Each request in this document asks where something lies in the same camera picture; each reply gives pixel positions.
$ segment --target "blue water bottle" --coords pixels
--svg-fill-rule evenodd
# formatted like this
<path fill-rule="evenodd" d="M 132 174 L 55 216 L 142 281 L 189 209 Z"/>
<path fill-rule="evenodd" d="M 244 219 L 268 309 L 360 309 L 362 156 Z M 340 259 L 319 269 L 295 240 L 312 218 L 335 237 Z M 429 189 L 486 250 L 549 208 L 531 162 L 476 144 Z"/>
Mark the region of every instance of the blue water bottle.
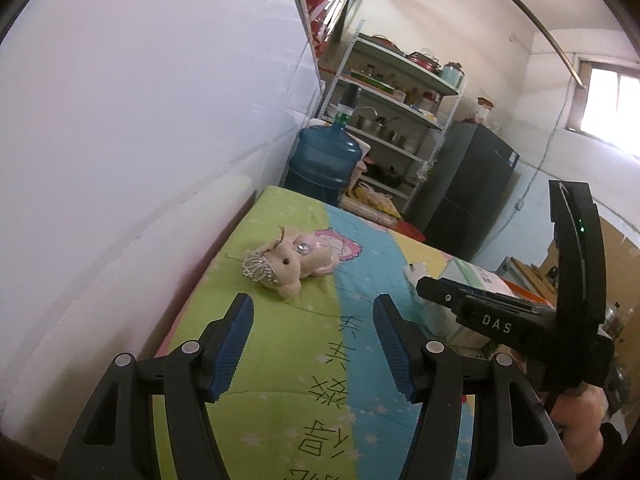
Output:
<path fill-rule="evenodd" d="M 334 124 L 310 126 L 300 132 L 296 152 L 289 161 L 285 188 L 338 206 L 362 158 L 360 145 L 344 128 L 359 96 L 360 87 L 349 83 L 338 104 Z"/>

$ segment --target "pink cartoon face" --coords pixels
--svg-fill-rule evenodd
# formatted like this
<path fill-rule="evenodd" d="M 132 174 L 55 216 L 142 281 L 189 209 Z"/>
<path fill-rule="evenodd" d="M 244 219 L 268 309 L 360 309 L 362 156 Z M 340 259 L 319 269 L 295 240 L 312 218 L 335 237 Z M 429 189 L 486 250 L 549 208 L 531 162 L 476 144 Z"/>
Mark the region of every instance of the pink cartoon face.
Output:
<path fill-rule="evenodd" d="M 332 248 L 341 262 L 353 260 L 362 252 L 362 246 L 359 243 L 342 236 L 331 228 L 316 231 L 314 234 Z"/>

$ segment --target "dark gray refrigerator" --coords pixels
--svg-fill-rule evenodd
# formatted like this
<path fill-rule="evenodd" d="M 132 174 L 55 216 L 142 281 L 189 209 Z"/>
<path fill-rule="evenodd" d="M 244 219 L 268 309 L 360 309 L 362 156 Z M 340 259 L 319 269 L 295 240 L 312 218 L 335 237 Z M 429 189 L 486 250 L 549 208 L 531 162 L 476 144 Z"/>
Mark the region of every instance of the dark gray refrigerator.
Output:
<path fill-rule="evenodd" d="M 481 124 L 454 123 L 406 220 L 427 245 L 471 259 L 491 228 L 520 156 Z"/>

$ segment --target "window frame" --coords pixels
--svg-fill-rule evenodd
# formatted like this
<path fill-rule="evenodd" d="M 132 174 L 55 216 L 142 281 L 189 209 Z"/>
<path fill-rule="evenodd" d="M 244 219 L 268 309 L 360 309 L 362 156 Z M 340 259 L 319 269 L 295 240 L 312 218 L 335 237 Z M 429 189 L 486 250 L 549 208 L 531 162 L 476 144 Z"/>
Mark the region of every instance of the window frame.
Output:
<path fill-rule="evenodd" d="M 589 82 L 591 80 L 591 70 L 593 70 L 594 68 L 599 70 L 608 70 L 610 72 L 616 72 L 619 76 L 619 79 L 620 79 L 620 75 L 628 75 L 628 76 L 640 79 L 640 69 L 638 68 L 632 68 L 629 66 L 624 66 L 624 65 L 615 64 L 615 63 L 581 59 L 580 64 L 578 66 L 578 75 L 580 76 L 580 79 L 582 81 L 582 84 L 584 85 L 584 88 L 580 88 L 577 85 L 575 86 L 574 97 L 571 102 L 571 107 L 569 108 L 569 115 L 566 120 L 565 129 L 567 129 L 570 132 L 574 132 L 576 134 L 581 134 L 586 137 L 591 137 L 591 139 L 599 140 L 604 144 L 613 146 L 618 150 L 624 151 L 621 148 L 617 147 L 615 144 L 611 142 L 607 142 L 606 140 L 604 140 L 599 136 L 587 133 L 580 129 L 580 126 L 582 125 L 582 118 L 584 117 L 584 111 L 587 107 L 587 97 L 589 95 Z M 628 154 L 638 158 L 637 155 L 633 155 L 631 153 L 628 153 Z"/>

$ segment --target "bed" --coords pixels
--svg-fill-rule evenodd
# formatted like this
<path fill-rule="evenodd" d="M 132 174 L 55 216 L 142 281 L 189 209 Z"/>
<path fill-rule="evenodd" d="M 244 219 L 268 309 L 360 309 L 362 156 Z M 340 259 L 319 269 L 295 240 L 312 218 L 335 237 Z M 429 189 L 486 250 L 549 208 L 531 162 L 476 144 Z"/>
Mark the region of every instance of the bed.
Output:
<path fill-rule="evenodd" d="M 283 300 L 241 275 L 242 254 L 279 234 L 280 225 L 324 237 L 340 256 L 332 276 L 307 278 Z M 390 294 L 418 320 L 402 267 L 424 262 L 437 276 L 448 257 L 348 212 L 268 187 L 200 280 L 160 353 L 197 338 L 238 292 L 254 299 L 255 319 L 229 391 L 207 405 L 232 479 L 392 480 L 399 476 L 420 406 L 396 390 L 372 322 L 372 302 Z M 154 398 L 158 457 L 175 479 L 163 397 Z M 463 404 L 453 478 L 470 451 L 472 402 Z"/>

